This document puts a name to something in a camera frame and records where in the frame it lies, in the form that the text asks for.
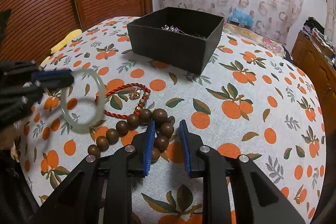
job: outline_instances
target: open box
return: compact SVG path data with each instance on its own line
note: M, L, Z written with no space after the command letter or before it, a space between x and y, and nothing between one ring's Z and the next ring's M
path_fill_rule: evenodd
M134 53L200 75L221 39L223 23L220 16L167 7L128 23L127 30ZM185 34L163 30L165 25Z

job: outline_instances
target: metal screw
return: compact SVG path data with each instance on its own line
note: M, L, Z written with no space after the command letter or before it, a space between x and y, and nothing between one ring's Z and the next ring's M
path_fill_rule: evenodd
M209 146L203 145L199 148L199 150L203 153L208 153L210 151Z
M26 96L22 96L22 97L21 97L21 101L22 101L24 104L26 104L26 103L28 102L28 99L27 99Z
M246 156L246 155L240 155L240 156L239 156L239 160L240 160L241 162L248 162L250 159L249 159L249 157Z
M87 155L85 159L87 162L94 162L96 160L96 157L95 155Z
M126 145L125 146L125 151L126 152L133 152L135 150L135 147L134 147L134 145Z

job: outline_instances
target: red braided bracelet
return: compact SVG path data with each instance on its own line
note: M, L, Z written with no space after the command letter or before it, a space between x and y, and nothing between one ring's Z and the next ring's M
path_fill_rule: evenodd
M142 88L144 90L144 92L151 93L151 90L149 88L147 88L145 85L142 85L142 84L139 84L139 83L130 83L130 84L122 85L122 86L120 86L120 87L118 87L118 88L116 88L112 91L107 92L106 97L118 92L119 90L122 90L124 88L129 88L129 87L132 87L132 86L137 86L139 88ZM142 99L144 100L144 103L143 104L140 104L140 103L138 104L138 107L141 108L141 109L144 107L144 105L145 105L145 103L148 99L148 96L142 96ZM115 118L119 118L119 119L127 119L127 117L128 117L128 115L111 113L111 112L107 111L106 109L104 109L104 113L107 116L111 116L111 117L115 117ZM140 112L135 110L133 113L139 115Z

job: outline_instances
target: tablecloth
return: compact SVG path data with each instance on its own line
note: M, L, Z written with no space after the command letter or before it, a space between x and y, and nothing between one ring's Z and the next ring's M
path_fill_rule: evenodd
M307 75L276 54L227 33L222 33L202 75L194 75L134 54L126 27L134 19L99 23L61 48L45 69L92 68L106 90L134 82L148 86L152 92L147 108L163 108L173 115L175 130L185 119L190 132L222 155L248 155L309 223L322 190L326 143L319 101ZM96 92L94 80L85 74L69 88L67 106L78 122L93 115ZM90 134L74 133L63 118L59 97L57 90L34 105L33 114L22 123L18 144L21 166L39 204L87 155L88 146L119 121L104 116ZM115 95L105 108L130 114L137 103L128 94ZM144 126L130 131L101 156L144 131ZM230 183L228 188L235 222ZM184 171L175 131L150 175L133 180L133 212L138 223L201 223L202 192L202 179L189 179Z

